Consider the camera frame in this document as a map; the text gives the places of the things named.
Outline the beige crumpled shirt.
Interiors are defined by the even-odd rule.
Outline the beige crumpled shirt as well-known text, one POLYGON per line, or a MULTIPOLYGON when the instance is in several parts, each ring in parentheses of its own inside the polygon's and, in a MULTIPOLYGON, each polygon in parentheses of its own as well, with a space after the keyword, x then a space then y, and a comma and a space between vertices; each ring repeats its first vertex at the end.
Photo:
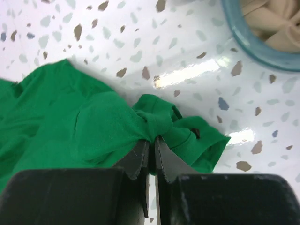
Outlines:
POLYGON ((298 0, 241 0, 240 8, 251 31, 269 47, 300 52, 298 0))

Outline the teal plastic basket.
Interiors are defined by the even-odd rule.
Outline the teal plastic basket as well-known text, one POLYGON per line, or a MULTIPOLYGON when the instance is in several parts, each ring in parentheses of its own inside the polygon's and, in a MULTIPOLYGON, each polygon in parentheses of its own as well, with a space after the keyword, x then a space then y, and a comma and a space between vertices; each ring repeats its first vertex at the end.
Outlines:
POLYGON ((253 34, 246 23, 238 0, 221 1, 232 36, 252 59, 262 65, 288 72, 300 71, 300 55, 270 48, 253 34))

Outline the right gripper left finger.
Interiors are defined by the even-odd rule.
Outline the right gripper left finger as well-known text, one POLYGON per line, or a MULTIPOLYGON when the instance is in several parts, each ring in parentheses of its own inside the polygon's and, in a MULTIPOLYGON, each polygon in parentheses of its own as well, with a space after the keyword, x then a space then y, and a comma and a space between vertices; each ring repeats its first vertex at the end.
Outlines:
POLYGON ((0 196, 3 225, 142 225, 149 215, 146 140, 114 166, 23 170, 0 196))

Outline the green polo shirt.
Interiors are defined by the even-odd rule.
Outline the green polo shirt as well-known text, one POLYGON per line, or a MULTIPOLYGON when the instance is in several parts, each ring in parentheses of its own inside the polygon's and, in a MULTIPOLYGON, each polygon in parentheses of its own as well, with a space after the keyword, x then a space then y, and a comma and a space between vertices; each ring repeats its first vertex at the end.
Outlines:
POLYGON ((73 67, 46 64, 21 82, 0 82, 0 187, 19 171, 110 167, 139 140, 161 136, 187 165, 214 170, 230 137, 152 94, 130 106, 73 67))

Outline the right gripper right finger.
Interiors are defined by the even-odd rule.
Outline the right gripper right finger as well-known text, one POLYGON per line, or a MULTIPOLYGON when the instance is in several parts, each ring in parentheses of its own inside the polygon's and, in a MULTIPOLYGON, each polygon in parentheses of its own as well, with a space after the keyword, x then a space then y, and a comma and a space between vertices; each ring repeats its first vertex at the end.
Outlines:
POLYGON ((297 225, 300 205, 274 174, 200 173, 157 137, 157 222, 160 225, 297 225))

